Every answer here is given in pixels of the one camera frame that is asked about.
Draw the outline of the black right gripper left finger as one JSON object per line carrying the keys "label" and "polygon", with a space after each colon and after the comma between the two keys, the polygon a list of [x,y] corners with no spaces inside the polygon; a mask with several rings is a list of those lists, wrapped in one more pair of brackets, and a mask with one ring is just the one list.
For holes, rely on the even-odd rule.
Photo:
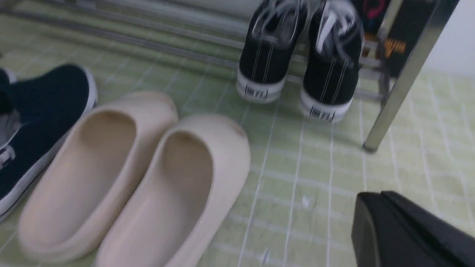
{"label": "black right gripper left finger", "polygon": [[423,250],[378,193],[357,195],[351,239],[358,267],[423,266]]}

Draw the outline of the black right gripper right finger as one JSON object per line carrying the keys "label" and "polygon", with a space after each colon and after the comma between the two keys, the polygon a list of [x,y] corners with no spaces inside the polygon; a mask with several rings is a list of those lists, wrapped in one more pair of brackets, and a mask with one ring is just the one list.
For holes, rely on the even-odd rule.
{"label": "black right gripper right finger", "polygon": [[434,248],[443,259],[456,267],[473,267],[475,239],[472,235],[445,222],[410,199],[395,191],[382,191],[381,196],[394,204],[412,230]]}

